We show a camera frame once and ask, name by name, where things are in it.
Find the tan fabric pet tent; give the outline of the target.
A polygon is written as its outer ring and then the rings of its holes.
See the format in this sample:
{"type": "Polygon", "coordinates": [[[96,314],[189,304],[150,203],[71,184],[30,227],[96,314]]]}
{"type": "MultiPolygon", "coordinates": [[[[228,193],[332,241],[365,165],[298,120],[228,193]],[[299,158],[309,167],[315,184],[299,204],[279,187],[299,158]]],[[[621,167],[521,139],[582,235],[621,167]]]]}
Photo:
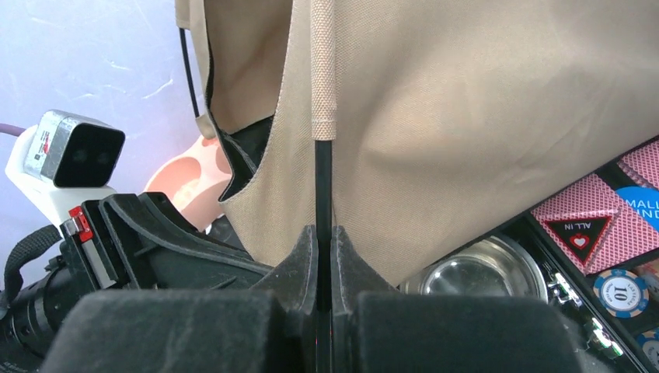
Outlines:
{"type": "Polygon", "coordinates": [[[232,167],[219,203],[276,266],[315,221],[320,104],[333,217],[390,284],[658,133],[656,1],[178,1],[232,167]]]}

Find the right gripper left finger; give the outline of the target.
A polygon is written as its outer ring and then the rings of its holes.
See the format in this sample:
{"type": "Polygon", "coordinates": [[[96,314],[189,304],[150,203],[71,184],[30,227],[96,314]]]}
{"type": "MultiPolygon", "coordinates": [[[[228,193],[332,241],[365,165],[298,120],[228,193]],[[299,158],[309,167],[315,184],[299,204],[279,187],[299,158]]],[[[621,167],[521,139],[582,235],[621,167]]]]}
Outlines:
{"type": "Polygon", "coordinates": [[[44,372],[313,372],[316,230],[248,290],[99,291],[69,312],[44,372]]]}

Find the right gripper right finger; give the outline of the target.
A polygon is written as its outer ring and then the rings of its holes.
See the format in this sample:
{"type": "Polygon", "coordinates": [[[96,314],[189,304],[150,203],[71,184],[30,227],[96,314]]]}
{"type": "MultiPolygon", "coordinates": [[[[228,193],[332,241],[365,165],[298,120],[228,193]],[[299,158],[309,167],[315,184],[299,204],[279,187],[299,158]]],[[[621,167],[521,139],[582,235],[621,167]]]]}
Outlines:
{"type": "Polygon", "coordinates": [[[403,295],[333,229],[334,372],[578,372],[559,314],[533,298],[403,295]]]}

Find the black tent pole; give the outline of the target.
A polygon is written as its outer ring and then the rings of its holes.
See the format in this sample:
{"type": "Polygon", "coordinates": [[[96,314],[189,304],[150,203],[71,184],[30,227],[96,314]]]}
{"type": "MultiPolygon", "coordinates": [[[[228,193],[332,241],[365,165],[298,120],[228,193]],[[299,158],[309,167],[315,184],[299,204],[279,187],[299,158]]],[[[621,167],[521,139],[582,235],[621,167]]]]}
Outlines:
{"type": "Polygon", "coordinates": [[[195,82],[193,74],[193,56],[194,49],[192,42],[189,41],[189,32],[184,28],[178,28],[179,40],[180,40],[180,49],[183,59],[183,68],[185,72],[185,77],[187,81],[188,92],[190,95],[190,103],[195,118],[200,116],[200,107],[197,98],[197,83],[195,82]]]}
{"type": "Polygon", "coordinates": [[[316,370],[332,371],[332,290],[330,249],[333,227],[333,143],[315,142],[316,233],[318,246],[316,370]]]}

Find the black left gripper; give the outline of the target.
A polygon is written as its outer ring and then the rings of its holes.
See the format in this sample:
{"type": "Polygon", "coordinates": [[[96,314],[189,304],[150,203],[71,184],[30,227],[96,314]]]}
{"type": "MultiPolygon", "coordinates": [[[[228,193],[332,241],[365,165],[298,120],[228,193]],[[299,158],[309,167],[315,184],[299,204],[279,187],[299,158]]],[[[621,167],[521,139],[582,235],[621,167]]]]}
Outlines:
{"type": "Polygon", "coordinates": [[[113,194],[99,202],[105,228],[93,252],[110,258],[117,277],[102,285],[81,233],[53,225],[19,241],[5,265],[1,293],[1,359],[41,361],[70,310],[85,295],[115,289],[247,289],[271,268],[197,231],[163,193],[113,194]],[[24,286],[21,269],[59,244],[45,277],[24,286]]]}

